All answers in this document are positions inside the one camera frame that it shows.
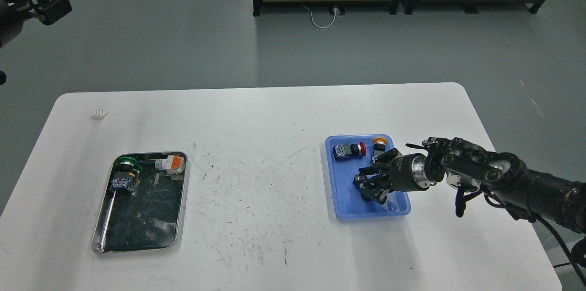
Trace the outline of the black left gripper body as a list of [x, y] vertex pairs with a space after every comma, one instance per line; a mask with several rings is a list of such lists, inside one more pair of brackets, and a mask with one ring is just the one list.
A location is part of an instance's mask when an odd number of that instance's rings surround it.
[[29, 1], [0, 0], [0, 47], [5, 47], [22, 30], [32, 4]]

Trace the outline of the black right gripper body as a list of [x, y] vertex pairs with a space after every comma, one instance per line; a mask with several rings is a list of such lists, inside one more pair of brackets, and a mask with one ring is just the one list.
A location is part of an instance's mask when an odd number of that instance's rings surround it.
[[437, 184], [425, 172], [427, 158], [421, 153], [395, 157], [389, 163], [389, 184], [392, 191], [427, 191]]

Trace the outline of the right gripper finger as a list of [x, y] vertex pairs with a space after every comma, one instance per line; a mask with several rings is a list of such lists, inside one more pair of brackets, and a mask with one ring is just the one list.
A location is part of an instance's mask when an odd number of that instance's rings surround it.
[[401, 152], [394, 148], [378, 155], [370, 165], [358, 170], [359, 181], [398, 181], [400, 172], [395, 158], [400, 157]]
[[353, 185], [358, 189], [360, 197], [362, 192], [371, 193], [373, 201], [380, 205], [385, 205], [389, 195], [394, 192], [393, 189], [384, 189], [378, 181], [371, 181], [367, 177], [354, 177]]

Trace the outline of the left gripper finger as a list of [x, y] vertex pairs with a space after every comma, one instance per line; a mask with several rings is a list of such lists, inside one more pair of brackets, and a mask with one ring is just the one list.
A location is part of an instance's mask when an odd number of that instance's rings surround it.
[[20, 0], [25, 3], [25, 11], [30, 18], [36, 18], [46, 26], [58, 22], [72, 11], [69, 0]]

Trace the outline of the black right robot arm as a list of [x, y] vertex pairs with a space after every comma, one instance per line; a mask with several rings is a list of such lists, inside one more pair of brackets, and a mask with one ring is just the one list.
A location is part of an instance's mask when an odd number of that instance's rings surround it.
[[463, 138], [430, 137], [420, 145], [408, 144], [418, 153], [382, 151], [383, 142], [373, 142], [377, 154], [358, 170], [353, 185], [364, 201], [380, 205], [390, 193], [427, 191], [446, 181], [456, 189], [455, 211], [462, 217], [467, 202], [479, 195], [492, 207], [507, 210], [514, 220], [540, 222], [555, 237], [581, 282], [585, 282], [585, 241], [571, 249], [551, 225], [585, 233], [585, 184], [529, 169], [515, 154], [488, 151]]

